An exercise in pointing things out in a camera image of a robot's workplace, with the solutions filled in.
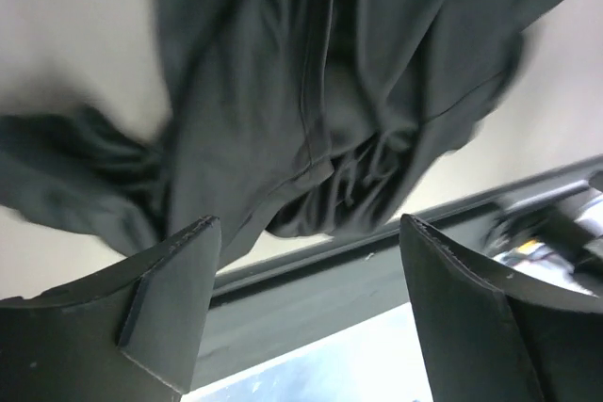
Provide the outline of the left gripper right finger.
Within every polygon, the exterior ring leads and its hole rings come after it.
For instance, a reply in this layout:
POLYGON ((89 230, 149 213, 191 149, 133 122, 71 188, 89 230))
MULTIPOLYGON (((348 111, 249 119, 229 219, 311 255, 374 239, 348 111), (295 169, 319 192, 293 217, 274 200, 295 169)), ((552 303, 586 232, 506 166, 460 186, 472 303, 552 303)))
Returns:
POLYGON ((399 248, 433 400, 601 400, 600 291, 535 279, 410 215, 399 248))

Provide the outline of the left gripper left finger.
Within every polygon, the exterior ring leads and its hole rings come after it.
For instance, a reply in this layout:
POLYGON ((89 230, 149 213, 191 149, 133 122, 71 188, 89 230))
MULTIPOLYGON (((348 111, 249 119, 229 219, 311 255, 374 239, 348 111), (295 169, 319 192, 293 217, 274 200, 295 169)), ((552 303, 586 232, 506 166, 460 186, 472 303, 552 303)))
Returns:
POLYGON ((37 297, 1 303, 5 401, 178 401, 192 386, 220 254, 203 217, 37 297))

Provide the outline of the black t shirt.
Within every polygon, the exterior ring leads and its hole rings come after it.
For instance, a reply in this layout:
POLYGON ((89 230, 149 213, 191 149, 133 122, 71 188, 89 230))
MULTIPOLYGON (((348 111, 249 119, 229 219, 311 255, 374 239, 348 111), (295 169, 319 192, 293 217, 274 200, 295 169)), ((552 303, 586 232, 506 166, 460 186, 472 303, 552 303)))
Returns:
POLYGON ((370 233, 563 0, 1 0, 1 203, 130 256, 370 233))

